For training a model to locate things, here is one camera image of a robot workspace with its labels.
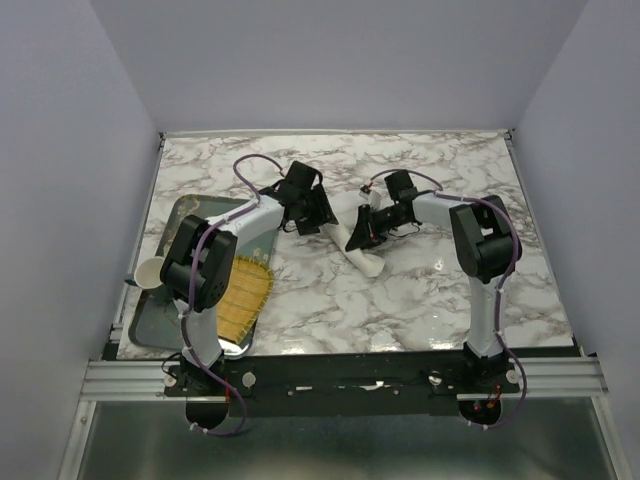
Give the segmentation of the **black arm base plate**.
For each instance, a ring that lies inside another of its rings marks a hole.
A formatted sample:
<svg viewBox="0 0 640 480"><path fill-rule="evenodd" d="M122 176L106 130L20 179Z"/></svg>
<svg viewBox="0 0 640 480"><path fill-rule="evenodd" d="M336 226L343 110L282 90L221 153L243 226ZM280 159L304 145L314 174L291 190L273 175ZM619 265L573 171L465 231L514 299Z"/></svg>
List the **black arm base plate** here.
<svg viewBox="0 0 640 480"><path fill-rule="evenodd" d="M220 402L253 418L457 415L461 403L519 391L505 355L474 361L462 350L247 356L215 363L212 374L182 360L169 377L168 397Z"/></svg>

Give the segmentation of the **cream cloth napkin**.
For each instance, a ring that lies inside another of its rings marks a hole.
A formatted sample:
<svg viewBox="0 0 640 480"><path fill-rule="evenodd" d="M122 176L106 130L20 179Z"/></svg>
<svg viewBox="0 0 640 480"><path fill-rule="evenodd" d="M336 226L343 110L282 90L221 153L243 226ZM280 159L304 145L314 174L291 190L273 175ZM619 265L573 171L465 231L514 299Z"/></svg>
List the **cream cloth napkin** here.
<svg viewBox="0 0 640 480"><path fill-rule="evenodd" d="M359 219L359 208L365 206L373 213L380 207L381 195L375 190L371 193L345 191L331 195L329 204L337 224L327 223L320 227L321 232L366 278L378 277L385 267L385 260L366 252L371 246L371 234L365 229L365 221Z"/></svg>

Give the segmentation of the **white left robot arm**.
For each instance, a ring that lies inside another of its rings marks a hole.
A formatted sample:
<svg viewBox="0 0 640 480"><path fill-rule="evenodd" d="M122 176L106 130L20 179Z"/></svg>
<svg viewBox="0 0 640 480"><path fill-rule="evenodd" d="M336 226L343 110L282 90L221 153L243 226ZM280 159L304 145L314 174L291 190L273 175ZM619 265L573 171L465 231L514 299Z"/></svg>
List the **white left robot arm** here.
<svg viewBox="0 0 640 480"><path fill-rule="evenodd" d="M222 372L215 365L223 353L217 304L228 288L236 250L290 222L301 236L338 223L322 173L299 161L273 185L252 192L250 200L229 212L207 219L185 217L160 270L179 312L182 355L193 364L187 382L201 395L221 385Z"/></svg>

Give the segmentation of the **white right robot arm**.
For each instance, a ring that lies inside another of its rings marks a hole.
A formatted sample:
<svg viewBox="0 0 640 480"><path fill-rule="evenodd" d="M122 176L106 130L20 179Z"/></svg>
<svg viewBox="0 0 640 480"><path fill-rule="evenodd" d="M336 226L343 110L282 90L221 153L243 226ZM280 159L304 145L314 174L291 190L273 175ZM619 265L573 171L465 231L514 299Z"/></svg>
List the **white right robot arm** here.
<svg viewBox="0 0 640 480"><path fill-rule="evenodd" d="M521 242L502 199L497 195L472 198L446 194L442 187L420 191L405 169L386 172L385 185L392 204L372 205L373 180L360 187L367 202L345 249L365 250L386 241L391 230L405 224L432 224L451 231L458 263L471 288L471 320L465 354L472 360L460 367L460 379L480 392L496 380L492 362L507 347L501 334L504 287L521 258Z"/></svg>

